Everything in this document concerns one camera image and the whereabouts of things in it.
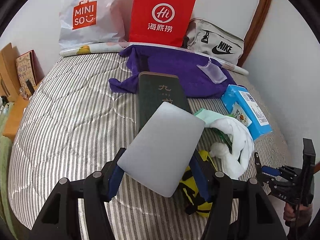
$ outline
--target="striped bedsheet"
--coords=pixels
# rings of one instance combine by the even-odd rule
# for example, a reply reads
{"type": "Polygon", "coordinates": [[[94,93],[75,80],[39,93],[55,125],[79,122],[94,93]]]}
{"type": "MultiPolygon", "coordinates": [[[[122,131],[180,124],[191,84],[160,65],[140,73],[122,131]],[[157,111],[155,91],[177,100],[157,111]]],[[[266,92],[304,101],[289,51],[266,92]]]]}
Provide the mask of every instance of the striped bedsheet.
{"type": "MultiPolygon", "coordinates": [[[[60,178],[86,178],[136,136],[136,96],[113,93],[108,84],[109,78],[123,81],[131,76],[126,61],[117,53],[60,58],[39,85],[23,115],[9,167],[10,205],[26,227],[32,228],[60,178]]],[[[285,164],[288,149],[275,120],[247,78],[231,74],[252,93],[273,128],[255,143],[261,162],[272,167],[285,164]]],[[[188,101],[193,112],[204,107],[228,114],[220,99],[188,101]]],[[[215,141],[219,138],[205,129],[198,147],[208,151],[215,141]]],[[[241,179],[255,173],[252,157],[241,179]]],[[[106,210],[116,239],[200,239],[206,224],[203,217],[185,214],[180,192],[162,197],[127,174],[106,210]]],[[[236,212],[234,201],[231,220],[236,212]]],[[[82,239],[89,239],[83,200],[79,200],[79,221],[82,239]]]]}

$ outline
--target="wooden nightstand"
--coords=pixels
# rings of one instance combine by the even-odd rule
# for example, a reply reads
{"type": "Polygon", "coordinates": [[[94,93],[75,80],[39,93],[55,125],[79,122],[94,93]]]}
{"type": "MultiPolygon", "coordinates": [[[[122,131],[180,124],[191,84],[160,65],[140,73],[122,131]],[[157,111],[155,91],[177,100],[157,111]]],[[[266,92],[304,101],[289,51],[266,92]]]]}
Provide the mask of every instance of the wooden nightstand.
{"type": "Polygon", "coordinates": [[[12,142],[14,141],[19,128],[23,116],[23,109],[26,108],[28,104],[29,100],[24,100],[22,96],[19,96],[9,113],[2,135],[8,137],[12,142]]]}

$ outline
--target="metal bolt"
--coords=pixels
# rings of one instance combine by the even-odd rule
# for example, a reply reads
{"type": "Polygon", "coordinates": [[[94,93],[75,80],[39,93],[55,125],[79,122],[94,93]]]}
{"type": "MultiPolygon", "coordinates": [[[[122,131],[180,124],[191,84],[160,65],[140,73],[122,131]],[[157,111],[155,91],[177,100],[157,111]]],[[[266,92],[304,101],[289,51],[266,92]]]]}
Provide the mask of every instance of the metal bolt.
{"type": "Polygon", "coordinates": [[[65,184],[67,181],[68,181],[67,178],[61,178],[61,179],[59,179],[59,183],[60,183],[61,185],[65,184]]]}
{"type": "Polygon", "coordinates": [[[218,177],[218,178],[222,178],[224,176],[224,173],[222,171],[216,171],[215,175],[218,177]]]}
{"type": "Polygon", "coordinates": [[[257,181],[255,178],[250,178],[250,179],[249,179],[249,182],[250,182],[251,184],[257,184],[257,183],[258,183],[258,181],[257,181]]]}
{"type": "Polygon", "coordinates": [[[95,171],[95,172],[92,174],[92,176],[93,176],[94,178],[98,178],[98,177],[100,177],[101,175],[102,175],[101,171],[95,171]]]}

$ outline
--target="purple cloth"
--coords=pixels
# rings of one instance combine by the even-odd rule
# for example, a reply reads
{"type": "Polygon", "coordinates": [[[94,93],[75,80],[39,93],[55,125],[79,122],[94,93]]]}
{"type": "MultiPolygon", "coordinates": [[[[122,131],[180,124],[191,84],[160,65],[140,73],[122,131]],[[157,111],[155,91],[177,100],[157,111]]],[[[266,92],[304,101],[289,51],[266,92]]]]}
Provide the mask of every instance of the purple cloth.
{"type": "MultiPolygon", "coordinates": [[[[221,98],[228,85],[236,85],[228,70],[221,68],[227,79],[221,84],[214,84],[197,65],[205,66],[208,58],[183,50],[131,45],[119,53],[122,57],[129,56],[127,67],[132,76],[123,82],[115,78],[109,79],[113,92],[136,93],[138,76],[142,71],[166,73],[179,77],[180,84],[187,97],[221,98]]],[[[221,67],[221,64],[211,59],[211,62],[221,67]]]]}

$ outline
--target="circular white logo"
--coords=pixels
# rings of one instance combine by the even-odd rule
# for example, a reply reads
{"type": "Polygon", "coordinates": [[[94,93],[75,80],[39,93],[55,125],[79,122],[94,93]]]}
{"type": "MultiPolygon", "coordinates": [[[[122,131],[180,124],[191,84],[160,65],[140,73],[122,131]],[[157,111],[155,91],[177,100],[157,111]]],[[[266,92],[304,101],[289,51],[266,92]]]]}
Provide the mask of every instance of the circular white logo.
{"type": "Polygon", "coordinates": [[[152,9],[152,17],[160,23],[170,22],[174,18],[174,8],[170,4],[159,3],[152,9]]]}

